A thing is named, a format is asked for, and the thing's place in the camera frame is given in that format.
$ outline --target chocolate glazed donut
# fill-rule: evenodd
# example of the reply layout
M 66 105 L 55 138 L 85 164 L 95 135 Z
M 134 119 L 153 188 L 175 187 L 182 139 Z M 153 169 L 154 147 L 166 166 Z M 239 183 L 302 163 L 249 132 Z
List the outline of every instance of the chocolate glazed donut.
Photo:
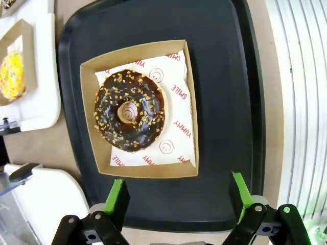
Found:
M 127 69 L 116 72 L 106 79 L 96 96 L 95 128 L 115 147 L 135 152 L 148 147 L 162 132 L 168 111 L 166 96 L 147 76 Z

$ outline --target white corrugated panel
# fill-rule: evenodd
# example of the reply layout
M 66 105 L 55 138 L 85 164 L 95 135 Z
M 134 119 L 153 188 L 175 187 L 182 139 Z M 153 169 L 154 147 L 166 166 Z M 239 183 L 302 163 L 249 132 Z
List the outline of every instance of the white corrugated panel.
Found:
M 327 0 L 266 0 L 281 73 L 284 155 L 278 205 L 327 215 Z

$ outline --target black tray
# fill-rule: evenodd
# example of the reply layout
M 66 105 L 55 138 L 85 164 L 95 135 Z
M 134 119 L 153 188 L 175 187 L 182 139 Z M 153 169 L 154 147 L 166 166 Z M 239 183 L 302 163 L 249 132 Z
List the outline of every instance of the black tray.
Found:
M 199 125 L 199 176 L 127 178 L 124 225 L 160 231 L 221 231 L 235 219 L 227 187 L 241 172 L 262 194 L 264 103 L 259 57 L 245 0 L 97 1 L 67 22 L 58 45 L 65 116 L 83 188 L 104 202 L 115 178 L 98 172 L 83 109 L 80 64 L 120 48 L 162 40 L 188 42 Z

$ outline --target yellow icing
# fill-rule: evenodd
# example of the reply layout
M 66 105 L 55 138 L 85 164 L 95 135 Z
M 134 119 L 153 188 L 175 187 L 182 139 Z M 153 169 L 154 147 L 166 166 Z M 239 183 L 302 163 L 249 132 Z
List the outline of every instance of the yellow icing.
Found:
M 21 96 L 25 91 L 24 65 L 16 51 L 11 51 L 1 64 L 0 90 L 9 100 Z

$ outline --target brown paper food tray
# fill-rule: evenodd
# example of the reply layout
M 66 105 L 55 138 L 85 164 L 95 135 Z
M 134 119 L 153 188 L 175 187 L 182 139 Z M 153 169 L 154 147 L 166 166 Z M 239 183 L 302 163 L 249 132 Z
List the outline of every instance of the brown paper food tray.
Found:
M 33 27 L 25 20 L 19 20 L 0 40 L 0 62 L 4 60 L 7 53 L 7 48 L 13 42 L 22 36 L 22 59 L 24 64 L 24 79 L 25 93 L 33 91 L 36 86 L 35 62 L 34 62 L 34 42 L 33 42 Z M 5 106 L 14 102 L 8 100 L 0 93 L 0 106 Z
M 23 3 L 25 3 L 25 1 L 26 0 L 17 0 L 9 9 L 3 9 L 2 0 L 0 0 L 0 19 L 11 16 Z
M 193 167 L 190 161 L 154 166 L 110 166 L 112 145 L 103 139 L 99 131 L 94 128 L 94 125 L 96 124 L 93 114 L 95 107 L 94 101 L 96 98 L 95 93 L 100 88 L 95 72 L 111 69 L 120 65 L 136 62 L 138 60 L 175 54 L 181 50 L 184 51 L 186 65 L 188 68 L 187 84 L 191 94 L 196 167 Z M 100 173 L 136 178 L 180 178 L 198 175 L 199 146 L 195 90 L 190 55 L 188 45 L 185 40 L 152 42 L 123 48 L 121 50 L 109 52 L 86 61 L 80 68 L 81 88 L 87 128 L 97 167 Z

